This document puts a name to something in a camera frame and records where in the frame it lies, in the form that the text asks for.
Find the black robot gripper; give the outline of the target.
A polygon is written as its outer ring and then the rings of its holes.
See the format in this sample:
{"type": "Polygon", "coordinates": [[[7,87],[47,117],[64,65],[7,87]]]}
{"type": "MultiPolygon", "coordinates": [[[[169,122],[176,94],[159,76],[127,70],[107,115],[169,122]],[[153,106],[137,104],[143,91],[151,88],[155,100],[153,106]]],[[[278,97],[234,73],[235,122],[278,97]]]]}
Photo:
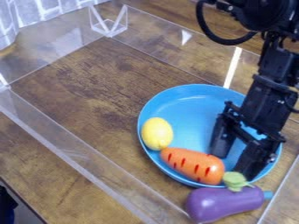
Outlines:
{"type": "Polygon", "coordinates": [[[209,140],[209,153],[217,158],[226,158],[236,138],[247,144],[234,172],[243,174],[252,180],[267,165],[276,161],[278,143],[286,138],[280,131],[292,112],[298,100],[298,93],[288,86],[275,83],[262,75],[254,75],[254,82],[242,105],[238,107],[231,101],[217,116],[209,140]],[[240,128],[244,124],[256,130],[266,139],[254,137],[240,128]]]}

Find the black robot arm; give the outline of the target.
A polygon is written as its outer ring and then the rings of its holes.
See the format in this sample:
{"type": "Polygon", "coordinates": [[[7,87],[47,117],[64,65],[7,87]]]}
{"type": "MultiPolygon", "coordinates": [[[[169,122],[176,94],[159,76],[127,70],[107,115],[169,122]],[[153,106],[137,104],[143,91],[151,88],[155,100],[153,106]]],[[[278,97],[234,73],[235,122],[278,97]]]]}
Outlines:
{"type": "Polygon", "coordinates": [[[284,40],[299,41],[299,0],[200,0],[196,5],[200,28],[208,38],[224,46],[235,46],[255,35],[264,40],[258,73],[247,96],[238,106],[224,102],[209,140],[215,156],[230,154],[236,139],[246,144],[234,170],[254,179],[276,161],[276,151],[286,141],[282,129],[288,116],[299,114],[299,53],[284,49],[284,40]],[[247,28],[235,39],[220,38],[209,30],[203,17],[203,5],[211,4],[247,28]]]}

